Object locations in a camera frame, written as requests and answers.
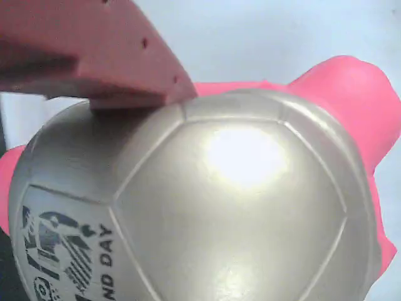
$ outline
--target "white wall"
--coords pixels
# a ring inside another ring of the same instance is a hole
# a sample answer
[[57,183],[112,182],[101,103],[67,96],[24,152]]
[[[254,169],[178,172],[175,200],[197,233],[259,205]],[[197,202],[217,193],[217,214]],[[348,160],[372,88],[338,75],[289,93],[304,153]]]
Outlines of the white wall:
[[[334,55],[378,65],[401,95],[399,0],[139,0],[196,81],[286,83]],[[2,99],[8,146],[25,143],[71,100]],[[401,142],[377,169],[385,229],[401,250]],[[401,255],[370,301],[401,300]]]

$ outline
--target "soccer ball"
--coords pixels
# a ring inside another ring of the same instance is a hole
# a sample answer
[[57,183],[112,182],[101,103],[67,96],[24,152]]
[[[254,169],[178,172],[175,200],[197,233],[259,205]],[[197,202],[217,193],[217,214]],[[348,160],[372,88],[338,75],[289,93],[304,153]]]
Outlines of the soccer ball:
[[32,301],[362,301],[380,269],[357,147],[285,93],[79,103],[28,144],[9,203]]

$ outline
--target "pink foam piece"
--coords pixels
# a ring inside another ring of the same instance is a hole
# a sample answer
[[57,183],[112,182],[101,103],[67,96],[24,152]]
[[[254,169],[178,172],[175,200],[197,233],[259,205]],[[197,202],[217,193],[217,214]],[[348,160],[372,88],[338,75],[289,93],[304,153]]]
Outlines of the pink foam piece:
[[7,235],[9,235],[8,192],[14,169],[24,149],[24,145],[15,147],[0,158],[0,227]]
[[289,85],[263,82],[196,84],[198,94],[243,88],[277,90],[303,97],[336,117],[353,137],[367,172],[382,249],[382,269],[397,250],[385,235],[373,173],[401,133],[401,103],[382,70],[352,56],[336,56],[316,65]]

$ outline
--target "piggy bank ear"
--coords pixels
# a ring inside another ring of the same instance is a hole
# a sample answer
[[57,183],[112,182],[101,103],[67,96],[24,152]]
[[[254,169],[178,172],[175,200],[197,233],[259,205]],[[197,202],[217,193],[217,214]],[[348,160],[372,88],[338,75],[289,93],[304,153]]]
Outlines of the piggy bank ear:
[[336,56],[310,69],[288,89],[343,124],[370,174],[400,136],[400,100],[385,74],[372,64]]
[[0,227],[9,235],[8,226],[8,192],[14,169],[25,146],[15,147],[0,158]]

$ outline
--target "printed logo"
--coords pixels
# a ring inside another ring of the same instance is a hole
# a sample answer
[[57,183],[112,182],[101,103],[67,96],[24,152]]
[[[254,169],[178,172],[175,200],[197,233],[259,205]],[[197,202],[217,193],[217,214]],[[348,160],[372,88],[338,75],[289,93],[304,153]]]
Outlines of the printed logo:
[[[109,273],[113,265],[111,230],[100,224],[95,231],[88,224],[79,224],[75,219],[54,211],[33,216],[31,210],[23,206],[22,214],[28,264],[46,278],[50,277],[49,280],[35,278],[33,284],[38,301],[62,301],[50,282],[51,278],[72,283],[77,301],[90,301],[85,294],[93,282],[102,284],[104,300],[115,300],[114,279]],[[88,244],[94,239],[98,239],[98,259],[93,258],[93,250]],[[93,261],[102,272],[97,281],[92,279]]]
[[38,301],[60,301],[57,289],[46,279],[36,277],[33,286]]

